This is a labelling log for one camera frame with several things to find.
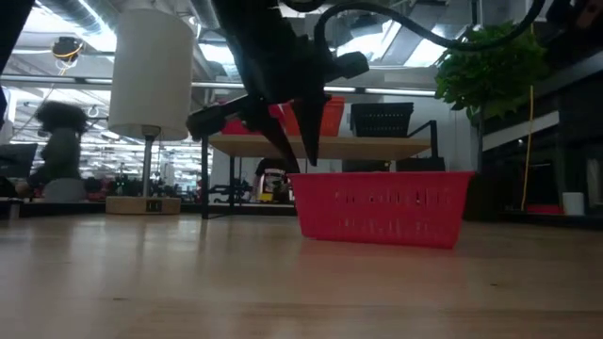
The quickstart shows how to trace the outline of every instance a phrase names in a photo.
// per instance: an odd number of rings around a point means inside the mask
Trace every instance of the lamp base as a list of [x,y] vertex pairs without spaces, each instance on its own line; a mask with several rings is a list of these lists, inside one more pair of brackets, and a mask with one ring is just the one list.
[[115,215],[176,215],[181,200],[154,197],[106,197],[106,213]]

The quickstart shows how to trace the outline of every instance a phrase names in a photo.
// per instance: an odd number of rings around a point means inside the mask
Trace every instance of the white container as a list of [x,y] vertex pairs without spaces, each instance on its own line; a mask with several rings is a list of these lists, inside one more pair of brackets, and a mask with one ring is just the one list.
[[120,15],[109,130],[144,139],[143,125],[163,140],[182,140],[190,114],[194,37],[180,18],[152,9]]
[[563,193],[563,211],[567,216],[584,216],[584,194],[579,192]]

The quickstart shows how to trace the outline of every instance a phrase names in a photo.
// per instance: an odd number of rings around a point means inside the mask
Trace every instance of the red basket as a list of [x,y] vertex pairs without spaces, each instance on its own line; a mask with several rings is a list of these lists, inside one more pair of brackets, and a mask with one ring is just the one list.
[[[269,112],[272,118],[278,119],[281,125],[285,125],[285,115],[283,114],[283,110],[279,105],[271,105],[269,107]],[[243,125],[243,121],[239,119],[233,119],[231,121],[226,122],[224,128],[222,128],[221,132],[224,135],[228,136],[247,136],[247,135],[259,135],[260,132],[252,132]]]
[[[320,135],[324,137],[337,137],[339,135],[339,124],[341,116],[343,116],[344,103],[343,97],[332,97],[331,100],[324,106],[322,111],[322,124],[320,125]],[[300,126],[295,118],[291,103],[283,104],[285,112],[285,129],[290,136],[298,136],[300,134]]]
[[472,172],[291,174],[301,233],[451,249]]

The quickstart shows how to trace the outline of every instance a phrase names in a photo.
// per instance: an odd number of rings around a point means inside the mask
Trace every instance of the green plant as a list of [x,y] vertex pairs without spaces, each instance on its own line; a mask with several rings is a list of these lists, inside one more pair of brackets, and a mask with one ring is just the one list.
[[[486,26],[468,31],[467,42],[484,42],[503,37],[513,23]],[[545,49],[528,31],[512,42],[487,51],[468,53],[447,50],[438,60],[436,99],[453,104],[453,110],[466,109],[474,121],[481,109],[484,118],[504,116],[526,102],[530,85],[547,74]]]

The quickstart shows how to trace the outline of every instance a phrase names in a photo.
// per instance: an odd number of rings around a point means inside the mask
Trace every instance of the wooden shelf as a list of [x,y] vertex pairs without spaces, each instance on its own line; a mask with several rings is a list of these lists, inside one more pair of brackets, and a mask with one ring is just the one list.
[[[289,137],[293,152],[305,158],[301,137]],[[280,157],[263,136],[214,136],[209,144],[216,150],[240,157]],[[321,137],[320,159],[402,160],[429,150],[430,141],[403,137]]]

